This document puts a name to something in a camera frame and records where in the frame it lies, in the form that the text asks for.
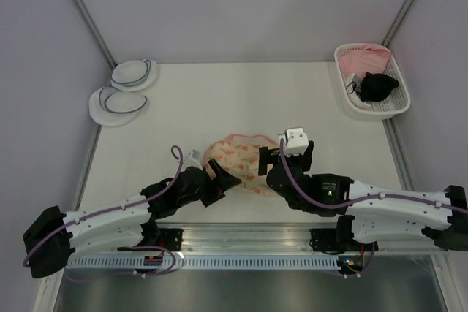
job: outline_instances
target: pink cloth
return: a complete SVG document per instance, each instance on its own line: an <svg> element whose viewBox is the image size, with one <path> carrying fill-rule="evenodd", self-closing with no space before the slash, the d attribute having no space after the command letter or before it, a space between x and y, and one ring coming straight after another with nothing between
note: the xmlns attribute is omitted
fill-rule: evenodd
<svg viewBox="0 0 468 312"><path fill-rule="evenodd" d="M360 50L352 50L339 58L339 68L345 77L352 73L360 79L366 73L383 73L392 53L378 44L366 44Z"/></svg>

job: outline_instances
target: gray floor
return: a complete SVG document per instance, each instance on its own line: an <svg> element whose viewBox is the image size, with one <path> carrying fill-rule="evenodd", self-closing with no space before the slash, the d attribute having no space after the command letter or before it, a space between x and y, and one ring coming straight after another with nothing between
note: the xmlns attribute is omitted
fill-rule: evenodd
<svg viewBox="0 0 468 312"><path fill-rule="evenodd" d="M102 275L103 272L91 274ZM74 277L90 272L72 271ZM362 278L314 271L180 270L143 280L65 281L59 312L446 311L427 259L379 257Z"/></svg>

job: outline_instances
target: plastic laundry basket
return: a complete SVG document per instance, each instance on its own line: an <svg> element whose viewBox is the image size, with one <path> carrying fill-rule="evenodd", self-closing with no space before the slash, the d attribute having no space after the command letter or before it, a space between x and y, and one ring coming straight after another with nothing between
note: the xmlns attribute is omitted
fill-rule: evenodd
<svg viewBox="0 0 468 312"><path fill-rule="evenodd" d="M337 47L335 50L335 65L338 74L336 77L332 77L331 80L333 88L336 90L336 97L342 105L344 112L349 117L365 121L385 120L399 113L404 113L410 108L411 99L393 55L388 61L383 73L398 80L400 86L393 89L387 99L381 102L372 102L370 107L363 108L355 105L348 97L344 84L346 77L341 73L338 60L351 50L361 49L365 44L366 43L345 44Z"/></svg>

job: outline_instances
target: perforated metal strip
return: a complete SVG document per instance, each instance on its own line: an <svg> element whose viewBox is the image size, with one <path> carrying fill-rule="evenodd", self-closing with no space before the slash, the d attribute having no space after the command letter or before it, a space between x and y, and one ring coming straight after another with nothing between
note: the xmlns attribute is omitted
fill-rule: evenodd
<svg viewBox="0 0 468 312"><path fill-rule="evenodd" d="M168 255L161 268L170 266ZM188 270L337 270L337 256L291 255L193 255L178 258L178 269ZM148 269L144 256L98 254L88 255L70 262L70 269Z"/></svg>

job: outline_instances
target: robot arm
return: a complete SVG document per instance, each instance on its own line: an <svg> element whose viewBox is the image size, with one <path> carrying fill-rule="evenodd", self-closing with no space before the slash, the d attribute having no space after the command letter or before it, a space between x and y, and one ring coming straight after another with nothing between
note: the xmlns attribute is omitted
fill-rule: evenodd
<svg viewBox="0 0 468 312"><path fill-rule="evenodd" d="M377 247L376 240L414 236L431 239L441 248L468 250L468 210L462 187L417 193L333 174L305 175L312 164L314 142L308 141L301 128L288 129L280 139L280 149L260 149L259 175L266 175L267 166L273 165L267 184L292 209L320 216L341 215L336 228L311 230L315 251L369 251ZM110 207L66 213L58 206L46 209L23 235L28 254L23 265L31 269L33 278L42 278L85 254L157 246L162 233L156 220L190 202L200 200L209 206L241 183L214 160L209 161L214 179L200 164L194 164L182 172L180 165L174 178L152 184Z"/></svg>
<svg viewBox="0 0 468 312"><path fill-rule="evenodd" d="M333 174L305 175L314 143L302 128L288 129L279 139L282 150L260 149L259 175L273 164L268 186L292 209L319 216L343 215L333 231L312 230L312 236L317 236L311 240L314 249L354 251L376 240L422 237L440 248L468 250L467 200L462 187L423 193L385 189Z"/></svg>
<svg viewBox="0 0 468 312"><path fill-rule="evenodd" d="M241 183L215 160L208 163L216 174L214 179L201 167L187 167L171 187L168 183L173 179L166 178L106 208L65 213L58 206L46 209L23 235L29 256L26 266L33 278L58 272L86 254L157 246L162 236L156 220L173 215L190 202L200 200L208 207L222 199L226 190Z"/></svg>

